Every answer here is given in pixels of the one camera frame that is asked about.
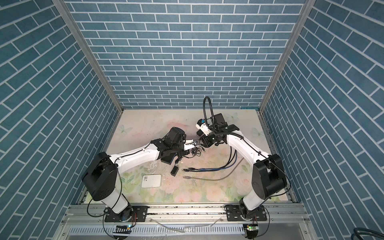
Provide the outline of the black network switch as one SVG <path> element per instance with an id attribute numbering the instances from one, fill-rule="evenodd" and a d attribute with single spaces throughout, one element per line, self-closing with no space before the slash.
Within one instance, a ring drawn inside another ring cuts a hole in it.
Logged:
<path id="1" fill-rule="evenodd" d="M 166 157 L 162 157 L 161 158 L 161 162 L 162 163 L 165 163 L 165 164 L 168 164 L 168 165 L 171 165 L 172 162 L 174 161 L 174 159 L 177 159 L 179 156 L 177 153 L 172 153 L 171 155 L 169 156 L 166 156 Z"/>

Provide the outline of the black power adapter with cable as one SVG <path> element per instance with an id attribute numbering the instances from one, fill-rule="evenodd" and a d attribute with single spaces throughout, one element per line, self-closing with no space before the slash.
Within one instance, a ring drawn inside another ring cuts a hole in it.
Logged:
<path id="1" fill-rule="evenodd" d="M 192 148 L 188 149 L 188 150 L 183 150 L 181 152 L 178 152 L 177 154 L 175 154 L 175 157 L 177 157 L 177 159 L 175 160 L 175 165 L 171 171 L 171 175 L 173 177 L 175 177 L 179 171 L 179 167 L 178 167 L 178 163 L 183 159 L 183 158 L 187 158 L 187 159 L 191 159 L 191 158 L 194 158 L 194 157 L 200 157 L 202 152 L 204 152 L 205 149 L 203 147 L 200 147 L 200 146 L 193 146 Z"/>

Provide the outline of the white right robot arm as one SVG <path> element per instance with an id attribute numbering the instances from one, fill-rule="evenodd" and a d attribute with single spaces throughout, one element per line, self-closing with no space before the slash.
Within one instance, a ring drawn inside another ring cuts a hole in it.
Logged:
<path id="1" fill-rule="evenodd" d="M 228 125 L 222 114 L 200 119 L 196 124 L 200 144 L 204 148 L 223 142 L 235 149 L 253 167 L 252 190 L 240 200 L 240 206 L 249 213 L 261 206 L 267 199 L 287 187 L 282 159 L 279 155 L 270 155 L 251 143 L 236 125 Z"/>

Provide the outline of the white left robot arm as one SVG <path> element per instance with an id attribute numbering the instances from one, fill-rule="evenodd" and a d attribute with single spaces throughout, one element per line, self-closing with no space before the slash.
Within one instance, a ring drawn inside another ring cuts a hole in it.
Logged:
<path id="1" fill-rule="evenodd" d="M 121 175 L 146 162 L 181 156 L 195 143 L 186 139 L 182 129 L 173 127 L 163 138 L 152 140 L 141 148 L 120 154 L 97 154 L 83 173 L 82 182 L 94 201 L 101 201 L 115 214 L 129 212 L 130 204 L 123 196 L 123 188 L 116 187 L 117 181 L 123 185 Z"/>

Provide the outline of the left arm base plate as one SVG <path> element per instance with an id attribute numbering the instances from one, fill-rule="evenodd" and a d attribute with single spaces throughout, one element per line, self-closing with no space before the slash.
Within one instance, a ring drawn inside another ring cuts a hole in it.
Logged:
<path id="1" fill-rule="evenodd" d="M 105 210 L 104 221 L 107 223 L 141 223 L 145 222 L 148 206 L 128 206 L 121 213 L 116 214 L 110 208 Z"/>

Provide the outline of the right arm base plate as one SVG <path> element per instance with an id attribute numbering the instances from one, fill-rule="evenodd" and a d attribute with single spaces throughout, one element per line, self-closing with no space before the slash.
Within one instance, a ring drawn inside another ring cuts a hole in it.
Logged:
<path id="1" fill-rule="evenodd" d="M 245 205 L 225 205 L 224 210 L 229 222 L 267 220 L 266 211 L 261 207 L 250 211 Z"/>

